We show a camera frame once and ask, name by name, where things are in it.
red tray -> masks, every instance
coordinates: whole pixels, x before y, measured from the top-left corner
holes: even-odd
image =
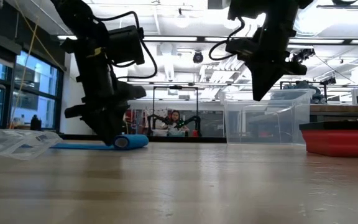
[[[358,122],[301,124],[306,150],[325,156],[358,157]]]

plastic bag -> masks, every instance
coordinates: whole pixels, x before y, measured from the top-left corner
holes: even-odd
[[[61,142],[56,133],[0,129],[0,156],[29,160]]]

blue towel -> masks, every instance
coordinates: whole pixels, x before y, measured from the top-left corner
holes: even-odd
[[[131,150],[142,148],[149,144],[149,139],[143,134],[125,134],[114,138],[112,146],[101,144],[70,144],[59,143],[52,149],[87,149],[87,150]]]

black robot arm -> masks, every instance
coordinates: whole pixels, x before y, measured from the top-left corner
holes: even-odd
[[[76,40],[66,39],[62,47],[69,54],[75,54],[80,73],[76,80],[82,83],[85,93],[82,98],[84,104],[66,109],[65,116],[81,116],[105,144],[111,145],[114,137],[121,133],[122,117],[129,108],[127,101],[146,95],[141,86],[118,81],[113,66],[143,64],[143,46],[157,68],[143,43],[143,28],[139,27],[139,20],[134,12],[102,19],[97,18],[82,0],[51,1],[63,22],[77,37]],[[107,30],[103,23],[129,14],[134,15],[136,26]],[[153,75],[143,78],[150,78],[156,73],[157,69]]]
[[[201,118],[199,116],[192,116],[191,118],[187,119],[186,121],[180,120],[178,122],[176,128],[180,129],[180,128],[184,127],[185,125],[187,125],[188,123],[193,122],[193,121],[196,124],[195,128],[197,130],[198,136],[202,137],[202,135],[201,135]]]
[[[150,116],[147,117],[147,122],[149,124],[149,128],[148,128],[148,135],[153,135],[153,129],[155,129],[155,122],[156,120],[162,121],[164,124],[166,125],[172,125],[173,123],[171,122],[171,120],[168,117],[161,117],[155,114],[152,114]]]
[[[236,55],[237,59],[245,61],[245,65],[252,73],[252,91],[254,100],[261,100],[266,92],[283,75],[305,75],[306,66],[298,61],[286,61],[290,56],[287,52],[290,37],[294,37],[293,30],[299,8],[304,9],[313,0],[231,0],[228,19],[238,18],[240,29],[233,32],[227,40],[214,46],[209,56],[212,60],[222,60]],[[259,27],[253,38],[231,37],[245,26],[242,17],[257,18],[261,13],[266,14],[266,20]],[[212,58],[211,52],[221,44],[226,44],[226,51],[230,55],[223,58]]]

black cable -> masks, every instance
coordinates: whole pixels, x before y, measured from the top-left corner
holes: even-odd
[[[118,65],[116,63],[112,63],[112,65],[114,67],[117,67],[117,68],[126,68],[126,67],[129,67],[129,66],[133,65],[133,64],[135,64],[135,61],[129,62],[129,63],[125,64],[125,65]]]
[[[214,57],[212,57],[212,53],[213,53],[213,51],[214,51],[217,47],[219,47],[220,45],[222,45],[222,44],[227,44],[227,43],[230,41],[230,38],[231,38],[233,35],[235,35],[236,33],[240,32],[240,31],[246,26],[246,23],[244,22],[244,20],[243,20],[241,17],[238,17],[238,19],[239,19],[240,22],[241,22],[241,26],[240,26],[238,29],[236,29],[235,31],[233,31],[231,34],[229,34],[229,36],[227,37],[226,40],[222,40],[222,41],[218,42],[217,44],[215,44],[215,45],[211,48],[211,50],[209,50],[208,56],[209,56],[209,58],[210,58],[211,60],[220,61],[220,60],[225,60],[225,59],[228,59],[228,58],[230,58],[230,57],[235,56],[235,54],[230,54],[230,55],[227,55],[227,56],[224,56],[224,57],[214,58]]]
[[[118,89],[117,87],[117,76],[114,73],[114,70],[112,69],[112,65],[110,63],[108,63],[109,68],[110,68],[110,77],[111,77],[111,82],[112,82],[112,88],[114,91],[116,91]]]
[[[341,72],[337,71],[335,68],[332,68],[332,67],[331,67],[327,62],[325,62],[323,59],[319,58],[317,55],[314,55],[314,56],[316,56],[316,58],[318,58],[318,60],[320,60],[321,62],[323,62],[325,65],[327,65],[327,66],[328,66],[330,69],[332,69],[334,72],[340,74],[340,76],[344,77],[345,79],[349,80],[350,82],[352,82],[352,83],[354,83],[354,84],[356,84],[356,85],[358,86],[358,84],[357,84],[355,81],[351,80],[350,78],[347,78],[345,75],[343,75]]]
[[[140,25],[139,25],[139,18],[137,17],[137,14],[136,12],[134,11],[129,11],[129,12],[126,12],[126,13],[123,13],[121,15],[118,15],[118,16],[114,16],[114,17],[109,17],[109,18],[99,18],[99,17],[96,17],[96,16],[93,16],[94,19],[96,21],[99,21],[99,22],[104,22],[104,21],[113,21],[113,20],[116,20],[116,19],[120,19],[122,17],[125,17],[125,16],[128,16],[128,15],[134,15],[135,17],[135,22],[136,22],[136,27],[139,28]]]
[[[136,77],[136,76],[127,76],[127,77],[118,77],[117,79],[120,79],[120,78],[138,78],[138,79],[148,79],[148,78],[153,78],[157,72],[158,72],[158,66],[157,66],[157,63],[155,63],[155,60],[153,58],[153,55],[150,53],[149,49],[147,48],[146,44],[144,43],[143,40],[140,41],[144,50],[146,51],[147,55],[150,57],[150,59],[152,60],[153,62],[153,66],[154,66],[154,73],[152,75],[149,75],[149,76],[146,76],[146,77]]]
[[[99,21],[99,22],[103,22],[103,21],[112,21],[112,20],[115,20],[115,19],[120,19],[122,17],[125,17],[125,16],[128,16],[128,15],[134,15],[135,17],[135,22],[136,22],[136,27],[139,29],[140,28],[140,25],[139,25],[139,18],[137,17],[137,14],[136,12],[134,11],[129,11],[129,12],[126,12],[126,13],[123,13],[121,15],[118,15],[118,16],[114,16],[114,17],[109,17],[109,18],[98,18],[96,16],[94,16],[94,19]],[[157,63],[155,62],[154,58],[153,58],[153,55],[150,53],[149,49],[147,48],[147,46],[145,45],[144,41],[143,40],[140,40],[140,43],[142,44],[144,50],[147,52],[147,55],[150,57],[150,59],[152,60],[153,62],[153,66],[154,66],[154,73],[152,75],[149,75],[149,76],[146,76],[146,77],[135,77],[135,76],[127,76],[127,77],[119,77],[117,79],[120,79],[120,78],[139,78],[139,79],[148,79],[148,78],[153,78],[157,72],[158,72],[158,67],[157,67]],[[125,65],[118,65],[116,63],[114,63],[113,65],[117,68],[126,68],[126,67],[129,67],[131,65],[135,64],[135,62],[129,62],[128,64],[125,64]]]
[[[209,58],[210,58],[211,60],[214,60],[214,61],[220,61],[220,60],[228,59],[228,58],[230,58],[230,57],[235,56],[235,54],[230,54],[230,55],[227,55],[227,56],[224,56],[224,57],[220,57],[220,58],[214,58],[214,57],[212,57],[212,52],[213,52],[217,47],[219,47],[220,45],[226,44],[226,43],[227,43],[227,40],[222,40],[222,41],[218,42],[217,44],[215,44],[215,45],[211,48],[211,50],[209,50],[209,53],[208,53]]]

